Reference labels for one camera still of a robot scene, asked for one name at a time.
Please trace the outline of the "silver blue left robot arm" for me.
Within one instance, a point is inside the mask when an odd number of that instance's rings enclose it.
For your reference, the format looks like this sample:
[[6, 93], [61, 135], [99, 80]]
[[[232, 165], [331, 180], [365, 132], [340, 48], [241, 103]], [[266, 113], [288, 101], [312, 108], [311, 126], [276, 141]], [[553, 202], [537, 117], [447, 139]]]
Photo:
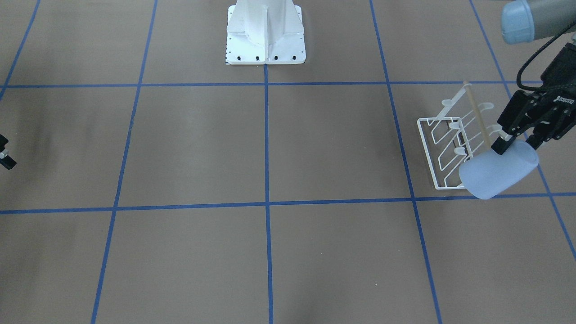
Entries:
[[559, 140], [575, 125], [575, 42], [566, 43], [540, 76], [541, 86], [522, 83], [527, 66], [554, 41], [575, 32], [576, 4], [573, 0], [514, 0], [502, 10], [501, 31], [510, 45], [547, 39], [520, 68], [518, 90], [498, 119], [508, 139], [498, 138], [491, 146], [498, 155], [528, 129], [527, 143], [538, 149], [543, 142]]

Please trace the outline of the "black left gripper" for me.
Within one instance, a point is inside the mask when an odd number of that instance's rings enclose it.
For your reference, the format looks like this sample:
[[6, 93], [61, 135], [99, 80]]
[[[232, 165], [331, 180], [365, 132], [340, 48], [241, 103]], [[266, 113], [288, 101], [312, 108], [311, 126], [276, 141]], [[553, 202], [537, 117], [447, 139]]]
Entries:
[[504, 108], [498, 124], [503, 130], [491, 149], [502, 156], [516, 137], [532, 129], [526, 143], [534, 150], [551, 140], [558, 140], [575, 126], [576, 48], [564, 45], [545, 69], [537, 90], [517, 90]]

